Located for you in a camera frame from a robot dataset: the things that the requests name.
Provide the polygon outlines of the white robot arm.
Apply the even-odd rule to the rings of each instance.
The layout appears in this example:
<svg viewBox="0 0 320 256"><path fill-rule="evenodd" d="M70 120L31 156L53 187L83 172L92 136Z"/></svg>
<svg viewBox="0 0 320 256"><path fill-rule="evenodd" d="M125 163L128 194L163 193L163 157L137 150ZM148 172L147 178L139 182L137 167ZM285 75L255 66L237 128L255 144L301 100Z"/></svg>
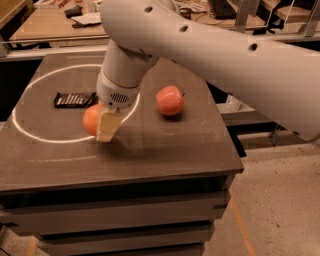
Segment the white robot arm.
<svg viewBox="0 0 320 256"><path fill-rule="evenodd" d="M172 0L103 0L110 37L97 93L111 106L115 93L130 106L143 75L158 58L171 60L297 133L320 139L320 55L276 41L187 20Z"/></svg>

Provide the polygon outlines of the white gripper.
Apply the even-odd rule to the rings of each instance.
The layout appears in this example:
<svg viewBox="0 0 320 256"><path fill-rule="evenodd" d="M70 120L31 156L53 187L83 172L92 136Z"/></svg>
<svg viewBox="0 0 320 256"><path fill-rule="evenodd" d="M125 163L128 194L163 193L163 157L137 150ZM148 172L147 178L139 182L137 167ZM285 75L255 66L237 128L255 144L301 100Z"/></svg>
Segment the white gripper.
<svg viewBox="0 0 320 256"><path fill-rule="evenodd" d="M110 106L99 110L96 138L99 142L110 142L122 122L120 109L128 108L135 103L140 87L121 87L100 72L96 92L99 100Z"/></svg>

